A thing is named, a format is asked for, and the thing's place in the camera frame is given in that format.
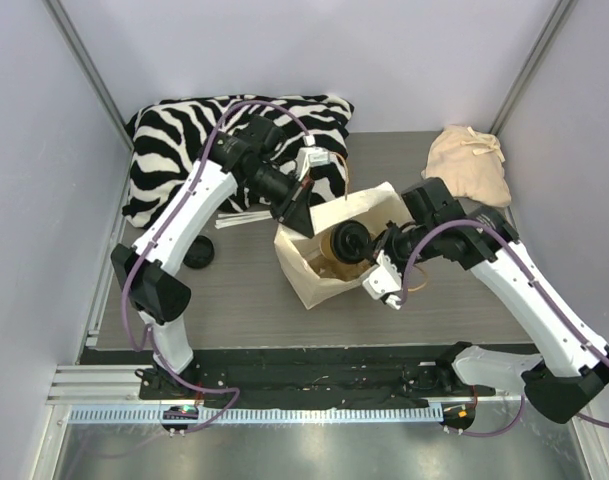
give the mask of white plastic part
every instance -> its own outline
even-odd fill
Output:
[[[260,220],[269,220],[273,218],[271,212],[263,210],[261,212],[243,212],[219,214],[215,220],[215,228],[234,227],[235,225],[243,225],[245,223],[259,222]]]
[[[386,303],[394,310],[399,310],[400,308],[402,308],[402,299],[397,295],[389,295],[388,297],[386,297],[384,303]]]
[[[300,148],[295,158],[299,180],[304,180],[311,168],[328,165],[331,161],[331,153],[325,148],[314,146]]]
[[[529,267],[546,292],[570,318],[573,324],[602,353],[608,345],[604,338],[591,330],[564,302],[550,283],[537,269],[523,244],[511,243],[511,248]],[[521,270],[513,263],[505,250],[499,250],[494,262],[483,262],[471,269],[502,300],[526,333],[533,339],[544,356],[546,366],[557,377],[576,377],[584,366],[593,368],[599,360],[586,351],[575,336],[559,320],[533,288]]]
[[[315,137],[313,135],[304,135],[304,145],[312,147],[315,145]]]
[[[376,261],[377,265],[362,274],[360,280],[362,287],[364,287],[364,290],[368,292],[371,298],[378,300],[387,293],[399,292],[402,288],[402,277],[391,262],[391,259],[383,251],[380,251],[377,255]],[[399,297],[396,297],[396,299],[395,303],[392,301],[390,303],[387,301],[386,303],[388,306],[399,310]]]
[[[190,192],[190,185],[197,174],[197,167],[197,165],[194,165],[193,171],[184,185],[155,224],[135,241],[133,246],[137,253],[142,253],[152,241],[155,232],[158,231],[186,192]],[[206,160],[202,177],[195,190],[190,192],[191,196],[157,241],[157,246],[148,254],[147,260],[150,262],[159,261],[161,268],[166,273],[175,275],[180,269],[188,248],[204,228],[204,224],[213,215],[217,207],[236,190],[237,182],[233,175],[222,172],[222,168],[218,164]],[[193,350],[186,337],[184,317],[180,315],[172,322],[158,325],[153,317],[146,312],[140,311],[139,314],[145,323],[153,326],[155,343],[164,360],[175,373],[182,372],[193,359]],[[153,358],[162,366],[157,355],[154,355]]]
[[[172,322],[159,325],[148,313],[140,311],[139,314],[144,323],[153,326],[155,345],[166,363],[175,373],[180,374],[193,360],[193,349],[188,344],[184,315],[180,315]],[[157,355],[153,355],[153,359],[164,368]]]
[[[137,253],[142,253],[155,232],[168,218],[184,194],[189,191],[189,185],[195,178],[197,167],[197,164],[193,166],[193,171],[184,182],[184,186],[175,195],[155,224],[135,241],[133,245],[136,247]],[[236,190],[237,182],[233,174],[222,172],[222,167],[207,160],[200,182],[178,215],[164,231],[164,234],[157,242],[157,246],[149,253],[147,260],[150,262],[159,260],[162,263],[162,269],[166,273],[175,275],[180,269],[182,260],[195,237],[204,228],[204,225],[215,210],[217,210],[217,207],[226,198],[234,194]]]
[[[524,393],[522,373],[532,370],[542,355],[516,355],[468,347],[453,361],[453,370],[467,385],[486,385],[517,395]]]

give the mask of zebra print pillow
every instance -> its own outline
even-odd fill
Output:
[[[180,190],[193,168],[198,151],[222,113],[242,100],[265,100],[293,112],[315,135],[316,144],[344,158],[348,157],[344,140],[346,124],[354,107],[346,100],[330,95],[284,96],[235,95],[214,98],[164,100],[141,109],[126,125],[133,139],[134,152],[130,169],[127,204],[122,214],[135,227],[148,228]],[[295,166],[295,157],[304,145],[299,127],[286,115],[274,109],[253,105],[242,108],[226,122],[224,130],[233,134],[244,128],[251,114],[260,114],[281,127],[285,139],[272,160],[284,173]],[[315,167],[311,177],[316,181],[312,204],[324,203],[344,194],[346,172],[341,162]],[[220,206],[226,212],[241,212],[251,205],[267,202],[240,187]]]

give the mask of brown paper bag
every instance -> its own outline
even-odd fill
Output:
[[[354,219],[377,236],[386,229],[389,221],[398,225],[411,221],[411,214],[390,183],[313,207],[311,217],[315,232],[313,238],[306,238],[280,225],[274,241],[282,271],[307,309],[361,284],[359,278],[350,281],[321,278],[309,264],[319,250],[321,239],[333,226]]]

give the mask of beige cloth bag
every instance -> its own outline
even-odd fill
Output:
[[[315,232],[312,239],[280,225],[274,241],[284,275],[306,309],[361,285],[359,278],[351,281],[320,278],[307,261],[311,255],[315,255],[320,248],[320,241],[334,225],[355,219],[376,236],[386,228],[389,221],[398,225],[411,221],[406,205],[390,183],[352,193],[347,199],[342,197],[317,205],[311,209],[311,217]]]
[[[454,197],[503,208],[511,203],[504,160],[494,135],[449,125],[431,145],[422,177],[440,177]]]

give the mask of small black round object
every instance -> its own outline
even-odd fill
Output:
[[[204,235],[198,235],[184,256],[184,265],[189,268],[200,269],[210,265],[215,258],[213,242]]]
[[[363,250],[371,241],[371,234],[357,220],[346,220],[333,229],[330,240],[335,258],[354,265],[364,260]]]

